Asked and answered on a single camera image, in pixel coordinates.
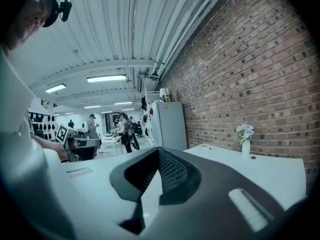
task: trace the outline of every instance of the white ceiling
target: white ceiling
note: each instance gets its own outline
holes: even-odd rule
[[[144,88],[152,91],[155,86],[156,81],[148,74],[178,0],[71,2],[66,22],[58,18],[10,54],[18,74],[37,97],[70,108],[101,105],[104,111],[121,101],[134,101],[132,107],[141,107]],[[186,1],[169,41],[192,2]],[[86,80],[120,74],[126,74],[129,81]],[[141,79],[141,93],[137,77]],[[61,83],[65,89],[45,92]]]

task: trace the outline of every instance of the fluorescent light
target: fluorescent light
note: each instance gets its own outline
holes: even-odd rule
[[[114,80],[127,80],[126,75],[104,75],[104,76],[94,76],[88,77],[86,79],[89,83],[102,82],[102,81],[114,81]]]
[[[66,88],[66,86],[62,83],[62,84],[59,84],[59,85],[52,87],[50,89],[46,89],[45,91],[49,94],[49,93],[52,93],[52,92],[55,92],[55,91],[58,91],[58,90],[61,90],[64,88]]]
[[[98,108],[101,107],[100,105],[96,105],[96,106],[85,106],[85,109],[91,109],[91,108]]]
[[[122,104],[132,104],[132,101],[129,102],[118,102],[118,103],[114,103],[114,105],[122,105]]]

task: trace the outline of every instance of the floor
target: floor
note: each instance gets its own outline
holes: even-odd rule
[[[139,143],[140,150],[143,150],[143,149],[148,148],[144,137],[143,137],[143,138],[137,137],[136,140],[137,140],[138,143]],[[137,151],[137,150],[132,146],[132,144],[131,144],[131,149],[132,149],[132,152],[136,152],[136,151]],[[100,153],[100,154],[99,154],[100,159],[109,158],[109,157],[114,157],[114,156],[116,155],[112,146],[106,147],[104,150],[107,150],[107,153]],[[125,148],[124,145],[122,145],[122,150],[123,150],[123,154],[126,154],[126,153],[127,153],[126,148]],[[118,145],[118,146],[116,147],[116,152],[117,152],[118,156],[121,155],[120,145]]]

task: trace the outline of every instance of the vase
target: vase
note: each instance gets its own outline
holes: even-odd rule
[[[250,156],[250,140],[245,140],[242,143],[242,157],[248,158]]]

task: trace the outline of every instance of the refrigerator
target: refrigerator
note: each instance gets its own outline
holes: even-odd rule
[[[154,147],[187,150],[187,135],[184,112],[181,102],[162,102],[151,104],[151,134]]]

